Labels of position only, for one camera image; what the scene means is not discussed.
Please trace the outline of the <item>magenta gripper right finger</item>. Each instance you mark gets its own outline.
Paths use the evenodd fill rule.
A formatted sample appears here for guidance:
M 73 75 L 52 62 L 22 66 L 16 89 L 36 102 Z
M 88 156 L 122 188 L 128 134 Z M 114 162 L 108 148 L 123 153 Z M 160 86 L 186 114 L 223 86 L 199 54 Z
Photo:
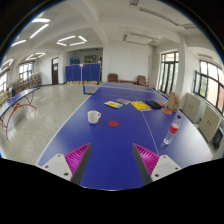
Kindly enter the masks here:
M 168 155 L 159 156 L 137 144 L 133 144 L 132 154 L 137 164 L 143 185 L 148 185 L 149 183 L 181 170 L 181 167 Z

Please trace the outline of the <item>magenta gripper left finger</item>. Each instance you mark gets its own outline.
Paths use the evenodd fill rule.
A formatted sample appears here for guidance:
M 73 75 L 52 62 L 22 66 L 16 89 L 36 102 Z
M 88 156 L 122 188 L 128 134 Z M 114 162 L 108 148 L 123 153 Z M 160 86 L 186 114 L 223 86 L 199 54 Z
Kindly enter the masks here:
M 56 154 L 42 166 L 42 169 L 79 185 L 90 155 L 91 144 L 87 143 L 65 155 Z

